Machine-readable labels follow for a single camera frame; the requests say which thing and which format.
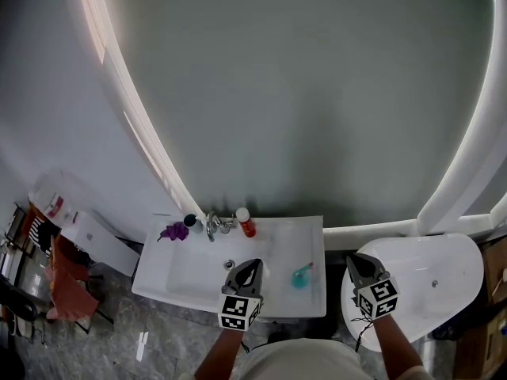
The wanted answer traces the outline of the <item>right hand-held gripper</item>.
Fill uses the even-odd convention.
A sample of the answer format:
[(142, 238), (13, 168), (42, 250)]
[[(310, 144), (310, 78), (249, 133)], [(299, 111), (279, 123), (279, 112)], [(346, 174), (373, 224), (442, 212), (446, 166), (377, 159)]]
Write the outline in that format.
[(398, 304), (398, 286), (393, 277), (387, 278), (382, 262), (368, 254), (354, 253), (346, 258), (346, 264), (360, 311), (372, 321), (392, 314)]

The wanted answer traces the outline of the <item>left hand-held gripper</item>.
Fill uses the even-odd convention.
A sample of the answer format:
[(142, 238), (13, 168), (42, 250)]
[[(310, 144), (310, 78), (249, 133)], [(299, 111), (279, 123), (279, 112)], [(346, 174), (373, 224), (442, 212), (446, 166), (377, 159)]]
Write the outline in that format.
[(219, 296), (219, 327), (246, 332), (259, 316), (264, 303), (263, 261), (247, 260), (227, 275)]

